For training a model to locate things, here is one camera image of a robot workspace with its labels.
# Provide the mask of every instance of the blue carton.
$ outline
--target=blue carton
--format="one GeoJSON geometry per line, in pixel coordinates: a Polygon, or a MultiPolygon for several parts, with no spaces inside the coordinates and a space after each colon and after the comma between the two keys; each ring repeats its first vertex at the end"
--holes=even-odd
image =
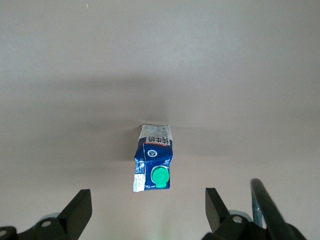
{"type": "Polygon", "coordinates": [[[143,125],[136,150],[133,192],[170,188],[173,157],[169,125],[143,125]]]}

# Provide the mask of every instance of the green bottle cap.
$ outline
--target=green bottle cap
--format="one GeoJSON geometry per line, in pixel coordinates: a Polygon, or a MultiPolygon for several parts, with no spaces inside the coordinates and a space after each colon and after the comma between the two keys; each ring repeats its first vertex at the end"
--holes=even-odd
{"type": "Polygon", "coordinates": [[[170,174],[168,169],[163,166],[155,167],[151,172],[151,180],[155,183],[155,187],[158,189],[163,189],[167,186],[170,174]]]}

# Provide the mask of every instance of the black robotic claw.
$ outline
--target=black robotic claw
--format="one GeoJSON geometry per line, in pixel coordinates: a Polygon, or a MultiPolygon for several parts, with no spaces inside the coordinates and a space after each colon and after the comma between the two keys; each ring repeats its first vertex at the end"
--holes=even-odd
{"type": "Polygon", "coordinates": [[[39,221],[17,234],[13,226],[0,227],[0,240],[77,240],[92,215],[91,193],[83,189],[57,217],[39,221]]]}
{"type": "Polygon", "coordinates": [[[215,188],[205,190],[205,213],[212,232],[202,240],[306,240],[286,223],[259,179],[251,180],[253,221],[231,215],[215,188]],[[262,228],[262,217],[266,229],[262,228]]]}

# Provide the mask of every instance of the screw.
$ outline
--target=screw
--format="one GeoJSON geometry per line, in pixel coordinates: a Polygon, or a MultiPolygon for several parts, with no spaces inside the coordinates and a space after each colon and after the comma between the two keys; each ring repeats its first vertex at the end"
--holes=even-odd
{"type": "Polygon", "coordinates": [[[51,224],[51,221],[44,221],[44,222],[41,224],[41,227],[45,228],[45,227],[48,227],[50,224],[51,224]]]}
{"type": "Polygon", "coordinates": [[[7,230],[2,230],[2,231],[0,231],[0,237],[6,235],[7,233],[8,233],[7,230]]]}
{"type": "Polygon", "coordinates": [[[234,216],[232,220],[237,224],[242,224],[242,218],[240,216],[234,216]]]}

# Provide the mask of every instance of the small logo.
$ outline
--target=small logo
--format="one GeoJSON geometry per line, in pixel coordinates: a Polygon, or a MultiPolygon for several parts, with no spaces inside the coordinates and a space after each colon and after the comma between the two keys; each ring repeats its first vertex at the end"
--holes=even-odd
{"type": "Polygon", "coordinates": [[[148,153],[148,156],[151,158],[154,158],[155,156],[158,155],[158,153],[155,150],[149,150],[147,153],[148,153]]]}

